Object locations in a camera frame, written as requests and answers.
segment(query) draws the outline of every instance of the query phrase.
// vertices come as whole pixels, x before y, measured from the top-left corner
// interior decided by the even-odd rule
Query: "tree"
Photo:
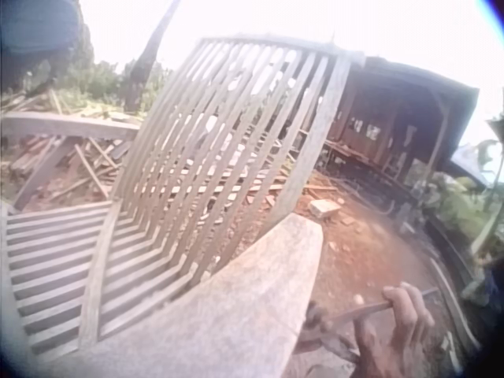
[[[163,35],[165,34],[166,28],[172,20],[173,15],[179,7],[180,2],[181,0],[172,1],[172,4],[166,11],[163,18],[159,21],[157,27],[154,29],[154,32],[149,38],[149,42],[147,42],[145,49],[132,69],[124,99],[125,112],[135,113],[139,110],[143,89],[146,86],[150,71],[156,61]]]

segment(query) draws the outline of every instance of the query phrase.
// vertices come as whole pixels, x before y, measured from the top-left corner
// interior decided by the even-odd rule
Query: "dirt ground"
[[[12,201],[16,192],[26,180],[23,177],[12,177],[7,168],[9,155],[4,154],[2,162],[2,197]],[[82,167],[70,172],[68,162],[54,173],[50,182],[41,188],[34,196],[25,211],[53,209],[61,206],[78,205],[85,202],[102,200],[100,193],[89,184],[70,196],[51,201],[50,196],[68,187],[76,180],[86,177]],[[309,183],[328,185],[328,181],[317,173],[312,175]],[[323,306],[330,314],[337,314],[354,308],[354,296],[360,295],[365,303],[382,301],[381,290],[384,286],[394,286],[406,281],[426,290],[436,286],[435,279],[425,264],[425,255],[414,243],[407,243],[397,233],[394,224],[384,215],[364,207],[354,201],[343,191],[305,191],[298,200],[295,212],[317,221],[308,210],[308,204],[315,198],[343,200],[339,214],[331,220],[321,223],[324,229],[324,248],[317,279],[313,288],[312,298]],[[238,210],[231,227],[227,230],[229,240],[243,219],[247,205],[243,203]],[[235,252],[234,258],[240,255],[257,237],[270,206],[265,202],[247,229],[242,242]],[[342,219],[352,217],[354,222],[345,225]],[[428,308],[436,321],[435,331],[427,340],[421,357],[415,366],[414,376],[445,376],[445,353],[439,349],[447,331],[452,331],[450,318],[440,298],[428,302]],[[378,335],[385,341],[390,337],[394,327],[391,311],[386,311],[372,317]],[[348,324],[341,330],[342,334],[353,339],[353,326]],[[338,368],[338,376],[350,376],[353,371],[351,363],[340,360],[325,350],[310,354],[294,356],[285,377],[303,377],[310,366],[322,364]]]

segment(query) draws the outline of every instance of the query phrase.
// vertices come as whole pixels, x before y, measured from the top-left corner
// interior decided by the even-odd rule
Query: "unfinished wooden furniture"
[[[361,64],[362,56],[290,39],[202,40],[169,77],[129,150],[110,201],[6,218],[2,266],[8,265],[10,294],[22,328],[18,335],[24,335],[17,342],[45,363],[77,351],[98,356],[100,346],[108,345],[110,361],[131,360],[121,351],[136,350],[136,361],[146,364],[150,376],[164,372],[161,367],[172,352],[187,354],[199,364],[195,371],[202,372],[217,358],[203,357],[210,345],[224,345],[231,337],[223,331],[227,316],[234,323],[227,332],[240,337],[247,324],[258,327],[255,322],[264,320],[268,345],[280,343],[283,353],[261,364],[264,369],[271,366],[266,375],[278,375],[302,321],[321,240],[312,225],[285,217],[313,169],[353,62]],[[290,176],[273,186],[298,130],[315,111]],[[254,200],[248,204],[244,200],[251,191]],[[279,194],[263,229],[252,228],[270,191]],[[261,239],[252,247],[260,256],[253,266],[245,256],[238,257],[232,275],[223,271],[191,291],[230,262],[245,234],[264,235],[283,219],[288,230],[280,228],[281,245],[273,247],[276,236],[268,234],[268,242]],[[304,264],[309,267],[306,274]],[[302,290],[298,278],[307,285]],[[275,290],[268,294],[270,285]],[[283,291],[291,294],[278,294]],[[170,317],[162,322],[162,317],[150,317],[181,295]],[[219,305],[222,296],[227,301]],[[200,317],[200,303],[214,312]],[[283,316],[290,331],[276,335],[271,330],[281,327]],[[172,319],[171,327],[164,326],[167,319]],[[173,323],[182,319],[186,333]],[[133,328],[136,336],[124,336],[131,342],[119,341],[123,331],[141,320],[149,322],[152,336],[141,335],[147,327],[142,322]],[[195,350],[195,336],[188,332],[199,327],[215,328],[215,337],[224,332],[223,339],[212,336],[208,350]],[[143,359],[147,349],[140,353],[147,344],[154,347],[154,335],[172,346],[163,352],[165,360],[157,361],[159,368]],[[141,343],[135,341],[142,337]],[[264,345],[258,347],[260,339],[260,333],[254,335],[243,351],[248,363],[257,361],[250,355],[267,357]],[[233,345],[229,343],[230,355],[223,359],[230,376],[236,376],[235,369],[241,372],[244,363],[243,358],[232,360]],[[93,360],[81,366],[89,367]],[[71,360],[68,365],[66,358],[59,361],[72,370]],[[99,376],[114,375],[113,370],[103,372],[97,370]]]

